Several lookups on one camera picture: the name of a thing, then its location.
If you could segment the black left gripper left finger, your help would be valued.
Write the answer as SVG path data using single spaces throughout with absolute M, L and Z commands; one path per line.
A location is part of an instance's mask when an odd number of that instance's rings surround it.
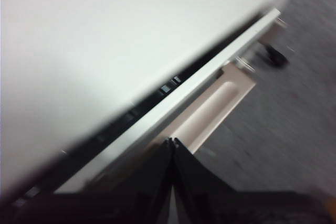
M 171 140 L 128 178 L 103 193 L 49 194 L 33 198 L 15 223 L 156 223 L 171 193 Z

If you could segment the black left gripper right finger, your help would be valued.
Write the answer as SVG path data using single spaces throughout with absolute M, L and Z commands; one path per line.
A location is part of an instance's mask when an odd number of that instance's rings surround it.
M 174 187 L 192 223 L 328 223 L 315 198 L 292 191 L 238 191 L 172 140 Z

